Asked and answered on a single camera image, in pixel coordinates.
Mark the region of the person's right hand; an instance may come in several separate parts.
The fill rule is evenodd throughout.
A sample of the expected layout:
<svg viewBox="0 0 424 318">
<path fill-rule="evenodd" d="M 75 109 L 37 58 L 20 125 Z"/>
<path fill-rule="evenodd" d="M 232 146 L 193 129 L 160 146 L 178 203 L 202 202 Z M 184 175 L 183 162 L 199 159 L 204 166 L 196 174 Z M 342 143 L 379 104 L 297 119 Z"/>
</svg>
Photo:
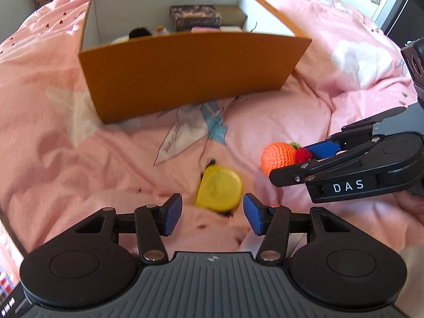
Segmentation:
<svg viewBox="0 0 424 318">
<path fill-rule="evenodd" d="M 403 210 L 407 211 L 423 223 L 424 201 L 422 196 L 415 195 L 410 190 L 404 190 L 395 193 L 395 199 Z"/>
</svg>

